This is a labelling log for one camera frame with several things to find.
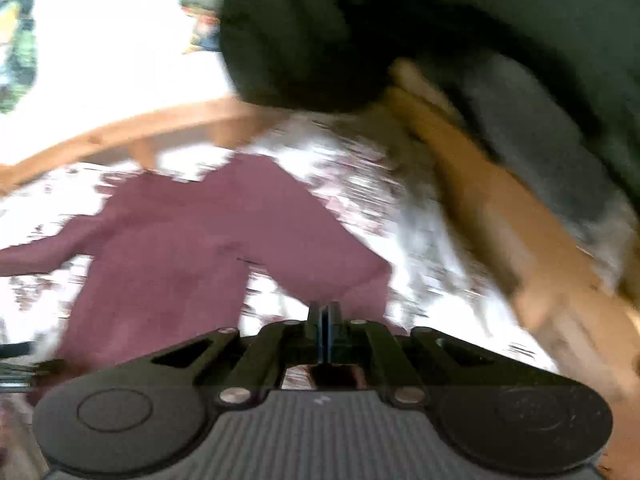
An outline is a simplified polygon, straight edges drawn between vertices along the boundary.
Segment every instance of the wooden frame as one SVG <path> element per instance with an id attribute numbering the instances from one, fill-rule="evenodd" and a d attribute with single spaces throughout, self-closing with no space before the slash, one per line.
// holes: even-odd
<path id="1" fill-rule="evenodd" d="M 204 127 L 217 146 L 233 148 L 284 115 L 280 110 L 247 104 L 235 96 L 155 110 L 100 126 L 14 166 L 0 166 L 0 195 L 54 168 L 119 146 L 127 146 L 132 158 L 151 170 L 156 166 L 152 138 L 170 132 Z"/>

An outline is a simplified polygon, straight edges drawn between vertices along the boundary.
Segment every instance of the dark gray cloth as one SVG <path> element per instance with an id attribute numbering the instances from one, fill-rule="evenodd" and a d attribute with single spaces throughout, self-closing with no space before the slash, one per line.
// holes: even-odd
<path id="1" fill-rule="evenodd" d="M 476 134 L 553 213 L 577 225 L 601 218 L 614 186 L 578 126 L 531 72 L 494 55 L 466 72 L 461 91 Z"/>
<path id="2" fill-rule="evenodd" d="M 220 34 L 244 99 L 322 111 L 379 97 L 397 57 L 505 54 L 640 206 L 640 0 L 225 0 Z"/>

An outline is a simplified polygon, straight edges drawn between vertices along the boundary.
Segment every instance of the metal screw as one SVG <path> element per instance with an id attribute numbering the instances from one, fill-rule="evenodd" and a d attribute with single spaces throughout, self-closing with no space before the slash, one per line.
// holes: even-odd
<path id="1" fill-rule="evenodd" d="M 424 400 L 424 391 L 415 386 L 404 386 L 396 390 L 394 397 L 402 404 L 418 404 Z"/>
<path id="2" fill-rule="evenodd" d="M 251 398 L 251 392 L 246 388 L 227 388 L 220 392 L 220 400 L 227 404 L 242 404 Z"/>

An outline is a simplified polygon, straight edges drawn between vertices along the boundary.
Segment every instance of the maroon shirt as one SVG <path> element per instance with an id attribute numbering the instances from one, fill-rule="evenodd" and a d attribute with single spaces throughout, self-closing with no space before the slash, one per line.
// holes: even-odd
<path id="1" fill-rule="evenodd" d="M 304 303 L 383 321 L 389 264 L 362 245 L 270 158 L 236 155 L 202 182 L 143 173 L 96 216 L 0 251 L 0 276 L 47 273 L 94 257 L 58 356 L 114 365 L 235 326 L 249 264 Z"/>

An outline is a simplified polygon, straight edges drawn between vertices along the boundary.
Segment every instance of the circular pad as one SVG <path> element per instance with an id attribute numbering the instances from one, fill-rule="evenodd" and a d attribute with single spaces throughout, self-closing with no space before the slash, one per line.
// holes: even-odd
<path id="1" fill-rule="evenodd" d="M 199 394 L 187 384 L 110 387 L 87 376 L 50 391 L 33 427 L 44 455 L 62 469 L 123 475 L 179 455 L 206 420 Z"/>
<path id="2" fill-rule="evenodd" d="M 475 462 L 525 475 L 560 474 L 607 443 L 607 403 L 581 384 L 452 388 L 438 407 L 442 429 Z"/>
<path id="3" fill-rule="evenodd" d="M 95 431 L 127 431 L 143 424 L 153 411 L 151 400 L 135 390 L 114 388 L 87 397 L 78 418 Z"/>

